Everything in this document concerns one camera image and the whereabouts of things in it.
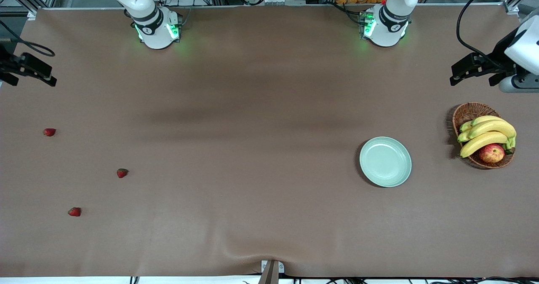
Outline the red yellow apple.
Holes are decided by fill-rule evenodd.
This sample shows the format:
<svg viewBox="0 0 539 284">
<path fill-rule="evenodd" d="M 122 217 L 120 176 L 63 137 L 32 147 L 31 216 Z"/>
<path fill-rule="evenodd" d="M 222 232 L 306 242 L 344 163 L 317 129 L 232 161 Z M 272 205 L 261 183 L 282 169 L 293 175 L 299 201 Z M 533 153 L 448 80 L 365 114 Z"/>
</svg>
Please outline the red yellow apple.
<svg viewBox="0 0 539 284">
<path fill-rule="evenodd" d="M 478 156 L 484 163 L 498 163 L 504 159 L 505 149 L 500 144 L 489 144 L 478 151 Z"/>
</svg>

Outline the pale green round plate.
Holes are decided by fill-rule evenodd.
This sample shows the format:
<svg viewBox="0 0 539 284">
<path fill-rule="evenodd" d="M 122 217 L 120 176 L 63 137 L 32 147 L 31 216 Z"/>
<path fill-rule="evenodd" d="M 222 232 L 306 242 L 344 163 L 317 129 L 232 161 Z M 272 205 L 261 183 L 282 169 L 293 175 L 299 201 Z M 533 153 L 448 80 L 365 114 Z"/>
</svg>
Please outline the pale green round plate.
<svg viewBox="0 0 539 284">
<path fill-rule="evenodd" d="M 400 186 L 412 173 L 408 149 L 391 137 L 374 137 L 365 142 L 358 163 L 365 177 L 381 188 Z"/>
</svg>

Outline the brown table cover sheet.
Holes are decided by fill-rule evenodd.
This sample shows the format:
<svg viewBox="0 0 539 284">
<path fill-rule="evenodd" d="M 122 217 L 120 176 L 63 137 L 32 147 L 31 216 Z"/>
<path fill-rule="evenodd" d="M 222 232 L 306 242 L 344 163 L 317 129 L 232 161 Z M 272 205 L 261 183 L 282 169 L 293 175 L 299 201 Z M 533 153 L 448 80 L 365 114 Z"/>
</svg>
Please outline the brown table cover sheet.
<svg viewBox="0 0 539 284">
<path fill-rule="evenodd" d="M 200 8 L 158 51 L 121 10 L 40 10 L 22 37 L 56 52 L 58 83 L 0 87 L 0 278 L 267 259 L 309 278 L 539 278 L 539 94 L 450 86 L 460 10 L 418 6 L 380 48 L 331 6 Z M 516 129 L 505 167 L 460 157 L 468 102 Z M 408 149 L 404 184 L 362 173 L 374 137 Z"/>
</svg>

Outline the brown wicker basket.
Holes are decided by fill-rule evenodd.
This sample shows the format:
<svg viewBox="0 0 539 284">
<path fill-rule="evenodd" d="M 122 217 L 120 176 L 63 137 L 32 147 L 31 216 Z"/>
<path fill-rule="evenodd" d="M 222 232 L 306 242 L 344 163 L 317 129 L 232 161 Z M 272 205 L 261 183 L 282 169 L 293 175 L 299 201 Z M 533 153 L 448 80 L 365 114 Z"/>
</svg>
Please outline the brown wicker basket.
<svg viewBox="0 0 539 284">
<path fill-rule="evenodd" d="M 477 103 L 477 102 L 468 102 L 459 105 L 453 112 L 452 115 L 452 126 L 453 131 L 457 136 L 460 134 L 460 126 L 464 124 L 466 121 L 472 121 L 476 119 L 477 117 L 481 117 L 484 115 L 492 115 L 496 117 L 500 117 L 499 113 L 497 113 L 494 109 L 489 107 L 486 104 L 483 103 Z M 466 157 L 469 159 L 472 163 L 475 163 L 482 169 L 500 169 L 508 165 L 512 159 L 514 158 L 514 151 L 515 151 L 515 142 L 516 142 L 516 136 L 514 138 L 509 138 L 508 142 L 506 144 L 500 144 L 505 149 L 505 157 L 502 159 L 502 161 L 498 163 L 484 163 L 479 158 L 479 150 L 474 152 L 469 157 Z M 459 143 L 461 148 L 463 148 L 464 143 Z"/>
</svg>

